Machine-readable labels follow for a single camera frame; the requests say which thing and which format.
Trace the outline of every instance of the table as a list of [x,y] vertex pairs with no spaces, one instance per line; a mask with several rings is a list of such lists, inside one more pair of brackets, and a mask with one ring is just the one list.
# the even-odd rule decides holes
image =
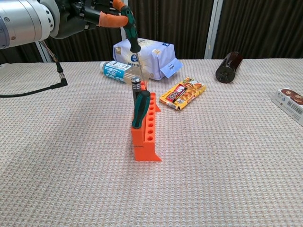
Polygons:
[[[301,225],[303,127],[270,99],[303,93],[303,59],[245,59],[230,84],[214,77],[221,61],[150,81],[162,162],[134,161],[132,90],[99,62],[64,62],[67,87],[0,99],[0,226]],[[60,82],[52,63],[6,69],[1,93]],[[185,77],[206,91],[181,112],[159,103]]]

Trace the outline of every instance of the screwdriver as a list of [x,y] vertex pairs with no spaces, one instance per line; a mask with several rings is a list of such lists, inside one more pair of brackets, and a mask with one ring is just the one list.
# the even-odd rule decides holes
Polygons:
[[151,94],[148,90],[140,91],[134,106],[134,119],[132,126],[139,129],[142,126],[142,121],[147,113],[151,101]]
[[137,29],[136,29],[136,21],[134,19],[134,15],[133,15],[130,7],[127,5],[121,7],[121,15],[126,16],[128,18],[128,23],[123,28],[125,30],[126,37],[131,44],[131,52],[135,53],[137,56],[139,68],[140,68],[140,72],[141,72],[141,79],[144,82],[145,88],[147,89],[146,82],[143,77],[142,66],[141,66],[141,63],[139,60],[139,55],[138,55],[138,52],[140,52],[140,50],[141,50],[141,46],[138,44],[138,33],[137,33]]

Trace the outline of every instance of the plastic bottle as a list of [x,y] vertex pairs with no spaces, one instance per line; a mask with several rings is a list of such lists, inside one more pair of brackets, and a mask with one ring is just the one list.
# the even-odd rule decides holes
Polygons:
[[[112,79],[116,79],[126,84],[132,84],[133,77],[141,78],[141,71],[139,67],[123,64],[117,61],[102,61],[100,69],[104,75]],[[148,80],[149,74],[143,70],[143,79]]]

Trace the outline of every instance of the blue label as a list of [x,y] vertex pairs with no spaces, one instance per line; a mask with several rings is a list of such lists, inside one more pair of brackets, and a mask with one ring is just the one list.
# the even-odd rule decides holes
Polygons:
[[124,82],[124,71],[123,70],[119,70],[110,66],[105,66],[104,70],[103,70],[104,74],[107,75],[110,78],[119,80]]
[[133,55],[131,56],[131,61],[132,61],[132,62],[138,61],[137,55],[133,54]]

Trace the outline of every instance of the orange screwdriver holder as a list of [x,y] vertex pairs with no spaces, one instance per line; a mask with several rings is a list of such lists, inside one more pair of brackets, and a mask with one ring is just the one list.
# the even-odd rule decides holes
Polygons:
[[[143,89],[145,90],[145,86],[142,82],[141,90]],[[142,127],[135,129],[131,126],[136,161],[161,161],[161,158],[155,152],[156,113],[160,111],[156,104],[156,93],[151,92],[150,105],[142,121]]]

